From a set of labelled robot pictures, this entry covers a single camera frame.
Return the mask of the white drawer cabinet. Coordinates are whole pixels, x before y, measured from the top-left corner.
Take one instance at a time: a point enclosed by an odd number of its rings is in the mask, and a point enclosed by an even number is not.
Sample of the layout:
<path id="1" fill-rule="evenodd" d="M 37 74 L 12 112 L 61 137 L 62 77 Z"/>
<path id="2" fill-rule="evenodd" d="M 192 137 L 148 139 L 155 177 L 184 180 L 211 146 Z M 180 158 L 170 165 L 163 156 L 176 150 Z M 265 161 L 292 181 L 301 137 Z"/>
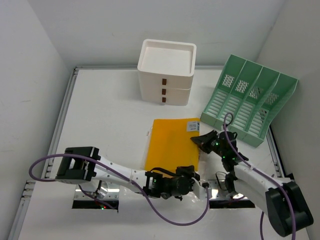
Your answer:
<path id="1" fill-rule="evenodd" d="M 193 43 L 145 39 L 137 64 L 141 98 L 163 105 L 186 106 L 195 74 Z"/>

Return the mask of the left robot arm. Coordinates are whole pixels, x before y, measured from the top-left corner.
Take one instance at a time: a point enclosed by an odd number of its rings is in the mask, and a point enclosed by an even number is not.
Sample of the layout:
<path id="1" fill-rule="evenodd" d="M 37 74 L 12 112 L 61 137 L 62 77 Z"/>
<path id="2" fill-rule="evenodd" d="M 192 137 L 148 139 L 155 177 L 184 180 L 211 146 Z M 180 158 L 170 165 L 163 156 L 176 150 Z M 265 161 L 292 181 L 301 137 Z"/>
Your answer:
<path id="1" fill-rule="evenodd" d="M 106 182 L 150 198 L 181 199 L 188 193 L 194 193 L 201 199 L 207 195 L 192 165 L 178 167 L 175 172 L 159 167 L 152 171 L 131 169 L 100 156 L 99 149 L 92 146 L 66 148 L 55 180 L 80 185 L 88 192 L 95 191 L 98 182 Z"/>

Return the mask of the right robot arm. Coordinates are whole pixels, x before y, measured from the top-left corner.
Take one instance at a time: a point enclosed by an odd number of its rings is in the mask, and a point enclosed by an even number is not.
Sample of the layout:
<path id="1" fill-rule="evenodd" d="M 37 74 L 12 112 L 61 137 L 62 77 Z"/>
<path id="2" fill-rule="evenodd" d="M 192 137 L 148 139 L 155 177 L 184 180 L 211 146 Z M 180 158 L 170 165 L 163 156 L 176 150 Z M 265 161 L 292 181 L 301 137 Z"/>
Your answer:
<path id="1" fill-rule="evenodd" d="M 237 133 L 211 132 L 191 137 L 191 141 L 206 154 L 221 157 L 227 172 L 225 188 L 230 194 L 242 194 L 259 207 L 275 232 L 281 237 L 294 236 L 314 223 L 313 215 L 295 181 L 273 178 L 262 172 L 238 151 Z"/>

